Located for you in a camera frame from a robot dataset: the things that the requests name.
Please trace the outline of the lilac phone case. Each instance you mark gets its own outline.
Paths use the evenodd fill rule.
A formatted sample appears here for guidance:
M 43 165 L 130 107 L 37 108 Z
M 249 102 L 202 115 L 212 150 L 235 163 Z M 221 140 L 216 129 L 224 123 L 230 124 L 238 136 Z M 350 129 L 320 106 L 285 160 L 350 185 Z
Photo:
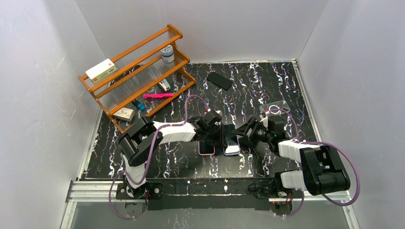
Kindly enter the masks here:
M 223 154 L 225 156 L 235 156 L 240 153 L 240 145 L 238 143 L 238 136 L 229 134 L 226 136 L 227 147 L 224 147 Z

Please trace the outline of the dark teal phone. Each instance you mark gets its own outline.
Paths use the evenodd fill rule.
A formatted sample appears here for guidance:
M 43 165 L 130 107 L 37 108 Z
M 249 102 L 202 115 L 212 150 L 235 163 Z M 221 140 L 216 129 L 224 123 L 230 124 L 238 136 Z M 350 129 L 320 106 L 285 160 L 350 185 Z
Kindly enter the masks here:
M 238 136 L 232 133 L 234 130 L 234 124 L 224 125 L 225 140 L 227 143 L 227 147 L 224 148 L 225 156 L 235 156 L 240 153 Z

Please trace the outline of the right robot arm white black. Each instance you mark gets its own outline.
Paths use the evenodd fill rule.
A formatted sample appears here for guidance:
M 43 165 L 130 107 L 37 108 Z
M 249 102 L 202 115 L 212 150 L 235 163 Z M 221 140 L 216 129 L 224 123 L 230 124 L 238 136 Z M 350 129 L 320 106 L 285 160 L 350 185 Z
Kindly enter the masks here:
M 255 117 L 232 131 L 244 146 L 254 147 L 267 143 L 271 152 L 301 164 L 300 171 L 277 172 L 270 190 L 308 191 L 311 195 L 324 195 L 346 191 L 351 187 L 348 173 L 336 149 L 326 145 L 298 143 L 288 138 L 282 117 Z

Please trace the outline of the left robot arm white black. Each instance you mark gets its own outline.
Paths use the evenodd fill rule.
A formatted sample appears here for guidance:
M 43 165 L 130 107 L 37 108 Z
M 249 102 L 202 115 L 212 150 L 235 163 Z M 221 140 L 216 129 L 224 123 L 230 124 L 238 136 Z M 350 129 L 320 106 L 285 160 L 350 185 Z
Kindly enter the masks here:
M 208 110 L 204 116 L 183 122 L 161 123 L 143 117 L 125 131 L 118 140 L 124 156 L 124 180 L 137 189 L 146 183 L 152 154 L 161 144 L 202 142 L 211 147 L 226 147 L 222 112 Z

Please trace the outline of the clear magsafe phone case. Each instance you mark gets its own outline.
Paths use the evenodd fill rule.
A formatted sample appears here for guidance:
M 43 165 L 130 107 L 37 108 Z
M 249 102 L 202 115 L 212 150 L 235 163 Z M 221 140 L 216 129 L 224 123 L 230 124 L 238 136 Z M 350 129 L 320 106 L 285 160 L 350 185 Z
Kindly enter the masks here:
M 259 107 L 260 114 L 264 117 L 270 117 L 274 115 L 282 115 L 285 112 L 290 112 L 290 107 L 285 100 L 272 102 L 269 104 L 263 104 Z

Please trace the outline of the black phone case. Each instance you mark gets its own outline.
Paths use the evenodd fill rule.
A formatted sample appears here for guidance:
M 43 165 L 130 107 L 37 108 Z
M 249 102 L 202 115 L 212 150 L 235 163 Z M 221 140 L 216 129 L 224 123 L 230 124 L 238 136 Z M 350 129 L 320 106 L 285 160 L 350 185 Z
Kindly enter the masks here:
M 216 72 L 209 73 L 206 79 L 225 90 L 228 90 L 233 84 L 233 81 Z

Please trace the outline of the white teal stapler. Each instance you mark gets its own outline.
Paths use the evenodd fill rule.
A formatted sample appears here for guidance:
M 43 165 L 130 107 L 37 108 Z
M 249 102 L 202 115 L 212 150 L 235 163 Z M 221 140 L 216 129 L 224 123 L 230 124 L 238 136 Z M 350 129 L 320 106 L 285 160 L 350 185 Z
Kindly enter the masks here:
M 166 79 L 163 79 L 158 83 L 158 86 L 161 88 L 162 91 L 168 92 L 171 89 L 169 82 Z

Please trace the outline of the blue black marker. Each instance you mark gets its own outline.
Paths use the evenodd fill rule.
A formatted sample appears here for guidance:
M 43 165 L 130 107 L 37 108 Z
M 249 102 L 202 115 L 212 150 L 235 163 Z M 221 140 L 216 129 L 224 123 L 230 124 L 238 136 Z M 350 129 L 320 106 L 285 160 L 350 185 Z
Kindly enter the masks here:
M 131 103 L 141 111 L 145 110 L 146 108 L 145 105 L 139 102 L 138 100 L 133 100 Z

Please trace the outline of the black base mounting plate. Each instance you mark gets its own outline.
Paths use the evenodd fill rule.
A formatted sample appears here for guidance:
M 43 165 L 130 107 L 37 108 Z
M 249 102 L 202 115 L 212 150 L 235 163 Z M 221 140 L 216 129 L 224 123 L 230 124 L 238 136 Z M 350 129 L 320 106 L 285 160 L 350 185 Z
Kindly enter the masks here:
M 253 208 L 292 210 L 302 194 L 282 189 L 274 178 L 151 178 L 138 188 L 124 180 L 113 189 L 118 200 L 146 200 L 149 210 Z

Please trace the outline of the orange wooden shelf rack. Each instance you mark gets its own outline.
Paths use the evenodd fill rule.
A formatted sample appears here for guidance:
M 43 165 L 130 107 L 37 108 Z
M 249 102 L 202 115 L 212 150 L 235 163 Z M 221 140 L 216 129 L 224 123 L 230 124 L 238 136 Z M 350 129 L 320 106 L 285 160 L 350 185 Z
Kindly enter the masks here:
M 131 102 L 138 100 L 146 105 L 144 111 L 139 111 L 139 116 L 152 116 L 196 83 L 196 79 L 185 69 L 190 58 L 176 45 L 176 41 L 181 38 L 183 38 L 182 32 L 168 24 L 113 57 L 111 61 L 117 67 L 117 71 L 100 82 L 93 83 L 86 74 L 78 77 L 101 110 L 121 133 L 128 130 L 135 120 L 124 122 L 113 118 L 112 115 L 119 109 L 123 107 L 135 109 Z M 168 45 L 173 46 L 174 61 L 165 63 L 162 61 L 160 51 Z M 158 83 L 163 79 L 173 85 L 170 93 L 173 93 L 174 96 L 145 100 L 143 94 L 157 92 Z

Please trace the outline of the beige staples box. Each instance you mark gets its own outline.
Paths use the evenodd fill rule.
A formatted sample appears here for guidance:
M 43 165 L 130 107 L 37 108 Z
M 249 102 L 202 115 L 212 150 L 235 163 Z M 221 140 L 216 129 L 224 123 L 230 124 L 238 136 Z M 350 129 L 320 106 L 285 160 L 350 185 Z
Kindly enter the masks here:
M 126 122 L 130 122 L 135 115 L 135 111 L 129 108 L 121 108 L 117 112 L 115 112 L 112 117 L 115 119 L 123 120 Z

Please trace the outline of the white blue round jar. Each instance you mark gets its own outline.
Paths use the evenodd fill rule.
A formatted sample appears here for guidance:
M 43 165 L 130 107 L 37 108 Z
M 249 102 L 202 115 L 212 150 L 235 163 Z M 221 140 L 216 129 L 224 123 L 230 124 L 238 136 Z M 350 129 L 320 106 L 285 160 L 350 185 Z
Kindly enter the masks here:
M 174 49 L 172 45 L 168 45 L 160 51 L 162 61 L 170 63 L 174 61 Z

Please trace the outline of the white cardboard box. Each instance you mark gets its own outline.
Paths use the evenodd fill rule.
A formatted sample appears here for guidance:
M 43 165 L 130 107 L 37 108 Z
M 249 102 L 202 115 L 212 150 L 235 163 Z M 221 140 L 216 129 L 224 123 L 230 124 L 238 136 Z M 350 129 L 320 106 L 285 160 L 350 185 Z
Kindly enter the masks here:
M 105 59 L 99 64 L 88 69 L 85 73 L 93 83 L 98 83 L 115 71 L 117 71 L 115 64 L 110 59 Z

